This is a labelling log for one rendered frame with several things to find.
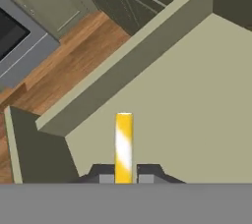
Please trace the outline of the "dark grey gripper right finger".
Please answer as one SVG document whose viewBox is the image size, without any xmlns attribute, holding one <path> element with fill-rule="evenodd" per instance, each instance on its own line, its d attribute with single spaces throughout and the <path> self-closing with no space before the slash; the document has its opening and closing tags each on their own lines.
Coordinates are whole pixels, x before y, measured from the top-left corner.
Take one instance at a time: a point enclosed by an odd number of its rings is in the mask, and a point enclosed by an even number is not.
<svg viewBox="0 0 252 224">
<path fill-rule="evenodd" d="M 166 174 L 160 164 L 138 164 L 138 184 L 183 184 L 183 181 Z"/>
</svg>

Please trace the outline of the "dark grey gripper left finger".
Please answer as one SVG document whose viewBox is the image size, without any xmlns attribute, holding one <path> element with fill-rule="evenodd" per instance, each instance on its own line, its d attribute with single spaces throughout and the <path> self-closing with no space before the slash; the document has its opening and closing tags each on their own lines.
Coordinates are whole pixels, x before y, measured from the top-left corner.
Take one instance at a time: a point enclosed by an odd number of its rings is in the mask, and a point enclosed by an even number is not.
<svg viewBox="0 0 252 224">
<path fill-rule="evenodd" d="M 78 184 L 113 184 L 114 165 L 113 164 L 93 164 L 90 171 L 74 180 Z"/>
</svg>

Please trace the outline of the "yellow and white striped straw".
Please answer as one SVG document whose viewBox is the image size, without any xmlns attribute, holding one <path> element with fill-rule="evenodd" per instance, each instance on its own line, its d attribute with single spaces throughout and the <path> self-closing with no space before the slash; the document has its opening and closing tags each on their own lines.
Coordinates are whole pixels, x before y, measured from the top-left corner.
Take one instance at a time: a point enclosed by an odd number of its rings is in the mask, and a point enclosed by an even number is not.
<svg viewBox="0 0 252 224">
<path fill-rule="evenodd" d="M 115 183 L 133 182 L 133 114 L 117 113 L 115 116 Z"/>
</svg>

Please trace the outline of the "open olive drawer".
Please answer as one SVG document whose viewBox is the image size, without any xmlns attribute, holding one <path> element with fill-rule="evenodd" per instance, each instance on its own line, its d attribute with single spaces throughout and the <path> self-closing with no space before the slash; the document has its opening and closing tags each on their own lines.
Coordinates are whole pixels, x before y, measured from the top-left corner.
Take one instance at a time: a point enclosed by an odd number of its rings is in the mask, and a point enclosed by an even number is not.
<svg viewBox="0 0 252 224">
<path fill-rule="evenodd" d="M 4 112 L 15 183 L 71 182 L 114 160 L 187 183 L 252 183 L 252 0 L 174 0 L 41 115 Z"/>
</svg>

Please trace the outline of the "grey appliance with dark window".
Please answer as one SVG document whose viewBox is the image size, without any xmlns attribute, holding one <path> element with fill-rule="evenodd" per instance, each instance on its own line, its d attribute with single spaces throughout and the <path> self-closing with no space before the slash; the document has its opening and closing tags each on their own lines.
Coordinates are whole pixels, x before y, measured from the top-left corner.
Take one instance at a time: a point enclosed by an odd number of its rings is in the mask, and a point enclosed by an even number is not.
<svg viewBox="0 0 252 224">
<path fill-rule="evenodd" d="M 59 45 L 14 0 L 0 0 L 1 87 L 15 87 Z"/>
</svg>

